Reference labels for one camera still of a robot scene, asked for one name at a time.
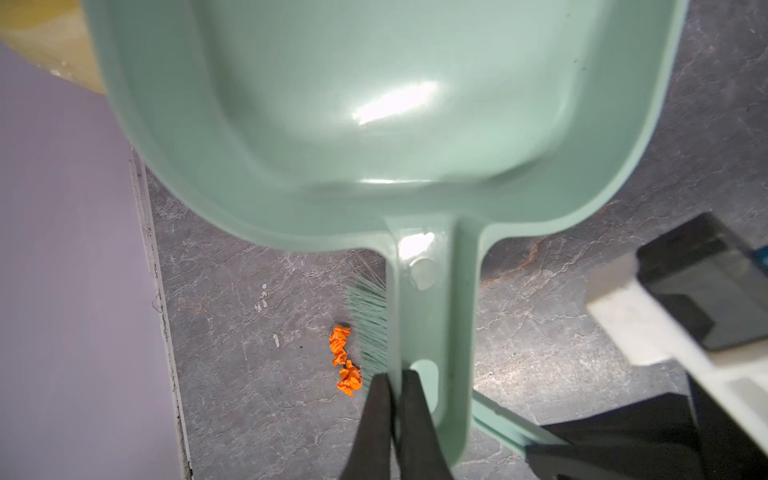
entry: gray countertop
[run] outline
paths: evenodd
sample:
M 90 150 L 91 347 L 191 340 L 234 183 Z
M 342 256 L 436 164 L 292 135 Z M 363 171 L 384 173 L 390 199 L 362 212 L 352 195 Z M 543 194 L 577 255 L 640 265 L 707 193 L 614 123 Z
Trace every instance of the gray countertop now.
M 198 479 L 334 478 L 362 396 L 336 389 L 327 337 L 370 252 L 284 253 L 212 227 L 150 177 L 171 335 Z M 667 102 L 643 160 L 599 212 L 504 240 L 482 266 L 475 388 L 538 423 L 684 392 L 673 363 L 629 366 L 584 309 L 588 274 L 712 210 L 768 243 L 768 3 L 690 6 Z M 354 335 L 350 337 L 355 358 Z M 458 478 L 534 478 L 472 433 Z

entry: orange debris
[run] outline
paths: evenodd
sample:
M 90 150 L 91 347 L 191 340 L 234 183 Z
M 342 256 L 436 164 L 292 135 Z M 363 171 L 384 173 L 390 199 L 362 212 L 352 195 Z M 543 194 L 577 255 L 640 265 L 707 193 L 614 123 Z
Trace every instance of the orange debris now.
M 352 360 L 346 358 L 346 337 L 350 331 L 348 327 L 336 325 L 333 327 L 333 333 L 328 337 L 328 344 L 333 352 L 333 365 L 341 365 L 339 376 L 341 382 L 336 387 L 349 396 L 355 396 L 352 391 L 360 390 L 362 387 L 362 376 L 360 370 L 352 364 Z

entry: purple surface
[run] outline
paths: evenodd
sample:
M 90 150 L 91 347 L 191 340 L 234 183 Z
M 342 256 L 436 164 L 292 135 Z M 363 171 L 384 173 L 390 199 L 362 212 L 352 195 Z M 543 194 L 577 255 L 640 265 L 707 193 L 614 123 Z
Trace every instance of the purple surface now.
M 0 478 L 180 478 L 131 146 L 106 98 L 0 72 Z

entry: dustpan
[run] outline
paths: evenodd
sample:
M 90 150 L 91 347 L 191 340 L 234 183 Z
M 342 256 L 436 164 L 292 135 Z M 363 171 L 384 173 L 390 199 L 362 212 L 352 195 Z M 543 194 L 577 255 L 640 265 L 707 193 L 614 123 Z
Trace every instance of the dustpan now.
M 574 225 L 621 186 L 687 6 L 83 4 L 112 106 L 174 195 L 260 245 L 386 258 L 390 382 L 420 366 L 449 464 L 472 418 L 483 256 Z

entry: brush bristle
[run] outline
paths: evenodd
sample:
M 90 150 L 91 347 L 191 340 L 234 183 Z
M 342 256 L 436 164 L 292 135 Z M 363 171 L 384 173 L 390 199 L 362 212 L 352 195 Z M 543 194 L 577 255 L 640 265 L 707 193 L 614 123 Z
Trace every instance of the brush bristle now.
M 387 371 L 386 290 L 381 283 L 359 277 L 346 288 L 346 305 L 360 344 L 362 384 Z

